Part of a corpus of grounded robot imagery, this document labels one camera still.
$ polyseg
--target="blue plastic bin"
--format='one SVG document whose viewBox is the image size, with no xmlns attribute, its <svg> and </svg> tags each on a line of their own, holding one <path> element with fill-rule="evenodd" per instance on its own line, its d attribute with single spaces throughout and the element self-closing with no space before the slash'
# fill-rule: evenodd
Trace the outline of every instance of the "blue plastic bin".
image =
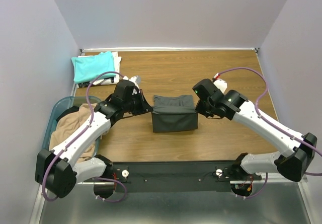
<svg viewBox="0 0 322 224">
<path fill-rule="evenodd" d="M 91 104 L 99 103 L 101 101 L 99 98 L 93 97 L 93 96 L 89 96 L 89 99 Z M 45 148 L 47 150 L 49 149 L 51 134 L 53 133 L 53 131 L 56 130 L 56 127 L 58 124 L 58 122 L 56 121 L 57 117 L 59 117 L 68 108 L 72 106 L 80 107 L 81 104 L 83 103 L 86 103 L 86 97 L 65 97 L 55 104 L 50 115 L 42 148 Z M 100 143 L 100 138 L 97 138 L 93 156 L 96 155 L 97 153 L 97 150 L 99 148 L 99 143 Z"/>
</svg>

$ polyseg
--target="gray wall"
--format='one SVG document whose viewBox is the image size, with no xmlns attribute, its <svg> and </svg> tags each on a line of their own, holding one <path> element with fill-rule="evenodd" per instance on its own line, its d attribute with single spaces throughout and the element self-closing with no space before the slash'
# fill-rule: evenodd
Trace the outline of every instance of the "gray wall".
<svg viewBox="0 0 322 224">
<path fill-rule="evenodd" d="M 0 223 L 29 222 L 36 155 L 51 109 L 70 95 L 78 47 L 54 0 L 0 0 Z"/>
<path fill-rule="evenodd" d="M 322 0 L 288 0 L 260 49 L 278 116 L 294 129 L 317 135 L 322 150 Z M 316 155 L 309 168 L 322 172 Z M 312 211 L 320 215 L 321 177 L 309 177 Z"/>
<path fill-rule="evenodd" d="M 258 47 L 286 0 L 55 0 L 80 48 Z"/>
</svg>

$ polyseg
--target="beige fabric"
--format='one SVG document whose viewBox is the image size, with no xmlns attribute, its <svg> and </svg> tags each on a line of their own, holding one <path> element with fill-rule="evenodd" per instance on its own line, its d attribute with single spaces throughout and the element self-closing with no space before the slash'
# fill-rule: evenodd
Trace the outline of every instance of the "beige fabric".
<svg viewBox="0 0 322 224">
<path fill-rule="evenodd" d="M 57 124 L 56 130 L 51 135 L 49 149 L 51 150 L 55 146 L 64 142 L 88 119 L 90 115 L 91 111 L 88 104 L 82 104 L 79 107 L 78 112 L 73 112 L 62 117 Z M 77 162 L 79 163 L 89 160 L 93 156 L 94 149 L 95 142 L 89 146 L 89 148 L 81 155 Z"/>
</svg>

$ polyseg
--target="folded clothing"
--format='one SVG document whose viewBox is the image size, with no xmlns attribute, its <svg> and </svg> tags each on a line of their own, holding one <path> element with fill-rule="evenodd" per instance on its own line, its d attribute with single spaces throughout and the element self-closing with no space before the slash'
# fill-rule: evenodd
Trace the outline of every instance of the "folded clothing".
<svg viewBox="0 0 322 224">
<path fill-rule="evenodd" d="M 113 55 L 113 62 L 114 62 L 114 71 L 120 72 L 120 62 L 122 57 L 118 56 L 118 52 L 112 52 Z M 93 82 L 93 86 L 100 86 L 100 85 L 112 85 L 117 84 L 120 81 L 120 76 L 115 74 L 114 77 L 106 77 L 104 79 L 96 80 Z M 78 88 L 88 87 L 90 82 L 84 82 L 77 84 Z"/>
<path fill-rule="evenodd" d="M 71 58 L 74 65 L 75 84 L 89 82 L 106 71 L 114 71 L 113 55 L 110 51 L 101 52 L 89 57 Z M 106 74 L 100 79 L 114 77 L 115 74 Z"/>
<path fill-rule="evenodd" d="M 51 134 L 49 149 L 53 149 L 57 145 L 64 142 L 68 137 L 70 137 L 91 115 L 90 108 L 88 104 L 82 104 L 78 111 L 76 109 L 71 109 L 69 114 L 61 117 L 58 121 L 56 130 Z M 95 150 L 95 141 L 88 147 L 88 149 L 81 155 L 78 159 L 79 162 L 89 160 L 93 157 Z"/>
</svg>

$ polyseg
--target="black mounting base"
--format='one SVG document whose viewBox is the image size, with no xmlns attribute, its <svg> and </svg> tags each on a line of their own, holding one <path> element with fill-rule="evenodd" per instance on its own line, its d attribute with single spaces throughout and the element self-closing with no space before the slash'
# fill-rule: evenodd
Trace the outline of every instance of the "black mounting base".
<svg viewBox="0 0 322 224">
<path fill-rule="evenodd" d="M 114 162 L 113 171 L 128 192 L 230 192 L 230 181 L 245 181 L 248 178 L 243 176 L 237 179 L 231 176 L 228 170 L 233 163 L 234 161 Z M 129 172 L 126 179 L 121 174 L 125 169 Z M 218 169 L 223 171 L 220 176 L 216 174 Z M 261 180 L 261 177 L 253 175 L 253 179 Z M 117 185 L 115 191 L 123 192 L 123 189 Z M 113 191 L 111 186 L 97 184 L 94 185 L 94 192 L 107 198 Z"/>
</svg>

